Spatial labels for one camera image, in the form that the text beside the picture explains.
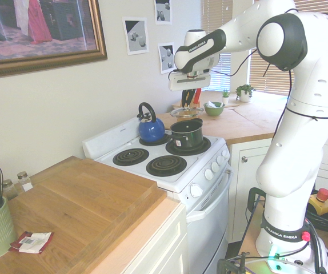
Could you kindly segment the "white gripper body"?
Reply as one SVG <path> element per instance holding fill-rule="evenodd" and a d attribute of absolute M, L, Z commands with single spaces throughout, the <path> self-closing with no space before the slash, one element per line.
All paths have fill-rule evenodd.
<path fill-rule="evenodd" d="M 171 91 L 196 90 L 210 85 L 211 76 L 209 73 L 199 74 L 194 78 L 189 78 L 187 74 L 172 72 L 169 75 L 169 89 Z"/>

